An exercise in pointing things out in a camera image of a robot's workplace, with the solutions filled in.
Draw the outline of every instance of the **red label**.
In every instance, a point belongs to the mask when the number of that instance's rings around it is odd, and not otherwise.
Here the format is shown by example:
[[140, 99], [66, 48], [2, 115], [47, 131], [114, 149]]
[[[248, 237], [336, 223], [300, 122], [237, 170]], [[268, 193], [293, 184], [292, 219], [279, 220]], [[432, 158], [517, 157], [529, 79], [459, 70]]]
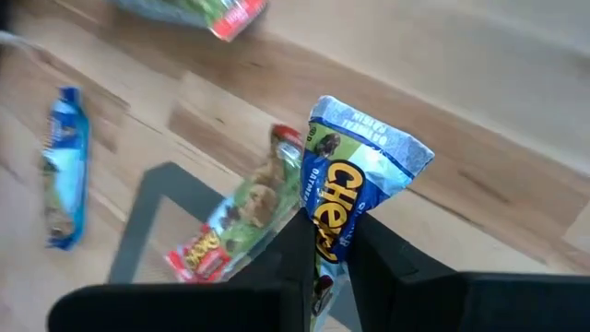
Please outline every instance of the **red label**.
[[193, 273], [184, 265], [183, 258], [175, 251], [171, 251], [166, 255], [166, 261], [171, 266], [176, 278], [181, 282], [195, 281]]
[[223, 41], [229, 42], [265, 8], [266, 0], [236, 2], [223, 18], [213, 23], [211, 30]]
[[303, 147], [303, 143], [301, 142], [301, 134], [297, 130], [289, 127], [288, 125], [275, 124], [273, 125], [272, 130], [273, 134], [275, 134], [276, 136], [288, 140], [297, 147]]
[[224, 267], [229, 263], [230, 256], [219, 247], [205, 255], [201, 264], [195, 270], [195, 276], [199, 281], [217, 281], [223, 275]]

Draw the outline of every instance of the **snack bag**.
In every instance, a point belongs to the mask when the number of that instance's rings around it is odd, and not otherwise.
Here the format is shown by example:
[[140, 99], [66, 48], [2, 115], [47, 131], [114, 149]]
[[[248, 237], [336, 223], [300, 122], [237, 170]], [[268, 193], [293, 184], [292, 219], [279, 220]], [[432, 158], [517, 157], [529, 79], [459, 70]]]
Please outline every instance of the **snack bag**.
[[229, 42], [266, 7], [266, 0], [112, 0], [147, 18], [211, 30]]
[[66, 87], [60, 93], [48, 118], [41, 157], [43, 213], [49, 246], [69, 250], [84, 230], [90, 127], [80, 90]]
[[432, 161], [416, 138], [333, 97], [312, 110], [301, 164], [301, 201], [317, 226], [312, 331], [348, 279], [357, 217], [397, 194]]
[[262, 251], [260, 243], [281, 226], [299, 203], [302, 143], [299, 133], [274, 125], [263, 166], [244, 179], [203, 225], [201, 234], [170, 251], [165, 259], [182, 282], [229, 278]]

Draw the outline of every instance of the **blue wrapper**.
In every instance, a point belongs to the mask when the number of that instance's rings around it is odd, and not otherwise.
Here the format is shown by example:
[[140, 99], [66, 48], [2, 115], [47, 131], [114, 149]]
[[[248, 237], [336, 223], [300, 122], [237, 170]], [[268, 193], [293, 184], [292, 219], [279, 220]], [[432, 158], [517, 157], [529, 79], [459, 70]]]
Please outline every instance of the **blue wrapper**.
[[434, 153], [413, 136], [338, 101], [312, 110], [301, 165], [301, 201], [317, 226], [312, 331], [347, 279], [357, 218], [399, 193]]
[[48, 123], [42, 152], [48, 246], [70, 250], [84, 232], [88, 195], [90, 127], [79, 89], [60, 89]]

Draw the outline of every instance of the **wooden floor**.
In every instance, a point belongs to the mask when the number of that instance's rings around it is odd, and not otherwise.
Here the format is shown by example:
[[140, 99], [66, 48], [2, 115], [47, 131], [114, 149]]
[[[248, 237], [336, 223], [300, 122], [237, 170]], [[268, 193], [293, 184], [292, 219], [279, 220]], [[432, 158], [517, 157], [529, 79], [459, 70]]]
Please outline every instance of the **wooden floor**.
[[[105, 280], [145, 170], [172, 160], [227, 195], [264, 158], [270, 125], [305, 130], [322, 94], [437, 153], [409, 190], [372, 212], [421, 250], [460, 270], [590, 271], [590, 255], [574, 243], [590, 220], [590, 179], [286, 41], [264, 20], [225, 44], [103, 1], [24, 5], [17, 31], [51, 58], [38, 65], [14, 52], [1, 64], [3, 331], [42, 330], [59, 296]], [[63, 84], [83, 88], [94, 135], [88, 232], [72, 253], [43, 248], [35, 168], [44, 116]]]

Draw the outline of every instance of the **snack packaging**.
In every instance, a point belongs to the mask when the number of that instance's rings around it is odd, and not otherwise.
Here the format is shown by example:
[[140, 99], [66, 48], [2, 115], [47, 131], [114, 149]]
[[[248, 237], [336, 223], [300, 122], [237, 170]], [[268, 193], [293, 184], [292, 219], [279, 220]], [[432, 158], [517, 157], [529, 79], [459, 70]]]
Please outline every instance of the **snack packaging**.
[[274, 125], [265, 164], [244, 179], [208, 218], [201, 234], [165, 259], [181, 282], [228, 279], [264, 250], [272, 232], [299, 203], [302, 143], [300, 134]]
[[48, 118], [41, 170], [48, 245], [71, 249], [82, 237], [86, 221], [89, 121], [77, 88], [60, 90]]
[[333, 97], [312, 110], [301, 163], [301, 202], [317, 226], [312, 331], [348, 279], [357, 217], [397, 194], [434, 154], [413, 136]]
[[147, 18], [209, 29], [226, 42], [248, 26], [267, 3], [267, 0], [111, 1]]

